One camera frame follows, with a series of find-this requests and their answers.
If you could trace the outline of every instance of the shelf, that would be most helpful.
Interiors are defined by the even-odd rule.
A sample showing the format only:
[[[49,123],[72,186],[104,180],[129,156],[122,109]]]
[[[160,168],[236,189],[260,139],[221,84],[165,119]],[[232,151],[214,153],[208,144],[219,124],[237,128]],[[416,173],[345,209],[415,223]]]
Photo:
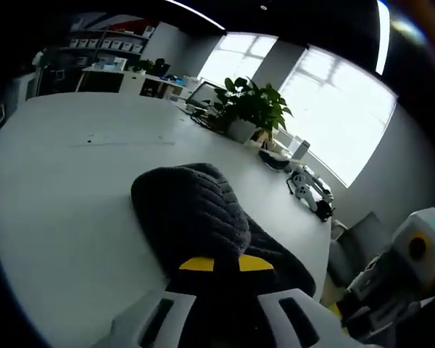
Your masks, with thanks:
[[[77,49],[92,49],[92,50],[96,50],[95,48],[92,47],[62,47],[60,48],[61,51],[69,51],[69,50],[77,50]],[[131,52],[131,51],[124,51],[122,49],[104,49],[103,47],[99,48],[99,51],[111,51],[111,52],[117,52],[117,53],[127,53],[127,54],[135,54],[136,56],[141,56],[142,53],[139,52]]]
[[[78,30],[78,31],[73,31],[72,34],[73,33],[101,33],[102,34],[102,33],[104,33],[104,30]],[[124,31],[107,30],[107,33],[128,36],[130,38],[139,38],[142,40],[149,40],[149,38],[144,38],[143,36],[133,34],[133,33],[126,33]]]

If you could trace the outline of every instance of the wall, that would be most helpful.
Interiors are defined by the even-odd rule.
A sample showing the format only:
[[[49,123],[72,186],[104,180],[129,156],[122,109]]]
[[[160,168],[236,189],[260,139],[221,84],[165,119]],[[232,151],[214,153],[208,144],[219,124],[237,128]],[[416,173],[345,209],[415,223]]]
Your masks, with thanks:
[[[198,76],[220,38],[221,36],[191,38],[182,57],[183,73],[188,76]]]
[[[189,46],[189,36],[178,28],[161,22],[153,32],[142,54],[142,59],[150,59],[153,62],[158,58],[164,58],[171,66],[170,74],[183,74],[183,56]]]
[[[280,88],[303,51],[277,41],[253,80]],[[311,153],[303,160],[331,187],[334,217],[347,226],[374,211],[387,228],[395,229],[411,212],[435,205],[434,149],[399,105],[377,149],[349,188]]]

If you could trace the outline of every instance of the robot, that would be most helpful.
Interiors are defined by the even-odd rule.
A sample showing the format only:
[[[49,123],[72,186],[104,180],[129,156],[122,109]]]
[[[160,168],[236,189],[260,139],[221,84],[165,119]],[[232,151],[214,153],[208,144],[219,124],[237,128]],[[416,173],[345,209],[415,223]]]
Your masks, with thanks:
[[[181,270],[186,272],[179,279],[181,284],[170,284],[164,291],[154,291],[120,313],[112,321],[110,333],[94,348],[205,347],[190,345],[195,336],[203,334],[194,325],[198,324],[201,329],[207,324],[212,325],[199,316],[207,315],[209,320],[211,310],[219,309],[229,301],[232,311],[222,318],[223,321],[240,323],[248,318],[261,318],[261,321],[252,321],[247,328],[254,335],[260,335],[258,337],[270,337],[271,345],[265,345],[266,340],[261,339],[251,347],[379,347],[372,344],[376,343],[373,331],[390,328],[390,323],[405,314],[413,301],[419,299],[422,287],[435,276],[435,208],[411,214],[395,231],[389,248],[377,256],[348,288],[347,302],[357,305],[357,310],[352,311],[354,315],[349,319],[355,324],[368,322],[364,336],[352,335],[351,323],[346,324],[349,335],[346,334],[341,321],[331,311],[299,289],[268,293],[241,291],[240,295],[244,295],[250,306],[246,309],[249,314],[244,318],[243,312],[234,307],[237,302],[232,301],[233,293],[218,301],[221,292],[216,290],[216,283],[210,281],[212,278],[203,278],[211,274],[215,261],[200,257],[195,259],[181,266]],[[249,271],[242,272],[243,276],[259,271],[263,272],[266,280],[270,279],[267,272],[273,268],[268,262],[243,255],[239,263],[241,271],[243,263],[246,263],[245,271]],[[236,278],[229,278],[222,272],[219,274],[222,277],[220,282],[228,280],[226,286],[234,289],[232,280]],[[201,280],[195,283],[196,277]],[[200,301],[202,297],[207,297],[207,301]]]
[[[306,165],[295,164],[294,170],[286,181],[290,194],[295,194],[298,199],[304,199],[311,211],[314,212],[321,221],[327,221],[334,209],[331,203],[334,200],[330,188],[318,176],[314,174]],[[295,185],[295,192],[291,188],[291,183]],[[311,189],[316,190],[322,197],[321,200],[315,201]]]

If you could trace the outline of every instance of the plant pot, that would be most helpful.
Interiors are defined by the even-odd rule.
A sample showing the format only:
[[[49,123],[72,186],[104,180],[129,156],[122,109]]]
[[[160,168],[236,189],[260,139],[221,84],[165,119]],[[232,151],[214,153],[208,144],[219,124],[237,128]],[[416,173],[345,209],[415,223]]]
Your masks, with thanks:
[[[235,120],[229,125],[227,135],[229,138],[245,144],[254,134],[256,125],[248,121]]]

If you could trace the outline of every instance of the ceiling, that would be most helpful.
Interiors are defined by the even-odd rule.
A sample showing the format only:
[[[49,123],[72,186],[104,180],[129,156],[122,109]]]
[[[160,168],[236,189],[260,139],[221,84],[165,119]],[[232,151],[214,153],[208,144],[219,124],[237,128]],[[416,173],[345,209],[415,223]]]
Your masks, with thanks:
[[[294,44],[313,44],[339,54],[375,74],[379,21],[376,0],[178,0],[207,15],[227,31],[267,33]],[[47,10],[38,30],[41,11],[34,33],[49,36],[48,25],[53,15],[62,12],[113,12],[161,20],[175,25],[193,36],[221,35],[213,24],[164,0],[136,5],[102,5],[100,1],[83,1],[76,7]],[[260,5],[267,6],[262,10]],[[389,55],[382,76],[378,76],[399,96],[400,104],[419,122],[435,144],[435,67],[426,47],[416,46],[395,30],[391,30]]]

